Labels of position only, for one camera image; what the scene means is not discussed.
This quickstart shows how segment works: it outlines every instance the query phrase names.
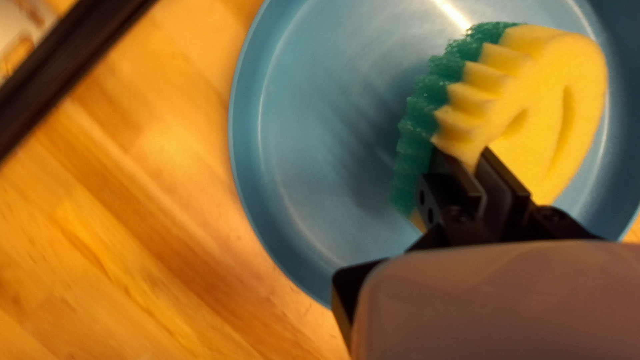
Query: sponge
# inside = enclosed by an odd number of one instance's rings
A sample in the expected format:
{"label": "sponge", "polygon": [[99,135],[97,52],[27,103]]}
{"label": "sponge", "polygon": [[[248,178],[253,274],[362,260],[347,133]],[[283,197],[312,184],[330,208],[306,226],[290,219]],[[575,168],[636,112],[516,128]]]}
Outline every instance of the sponge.
{"label": "sponge", "polygon": [[428,61],[398,124],[393,205],[409,216],[433,144],[473,173],[494,153],[550,204],[576,173],[600,122],[604,55],[592,39],[543,26],[477,24]]}
{"label": "sponge", "polygon": [[400,139],[396,148],[391,203],[409,217],[415,207],[414,191],[420,174],[429,168],[433,144],[438,130],[434,112],[449,102],[447,87],[460,82],[466,61],[478,61],[485,42],[497,44],[504,31],[515,22],[484,22],[467,30],[464,38],[447,45],[444,55],[428,60],[429,74],[419,76],[415,91],[406,100],[406,111],[398,123]]}

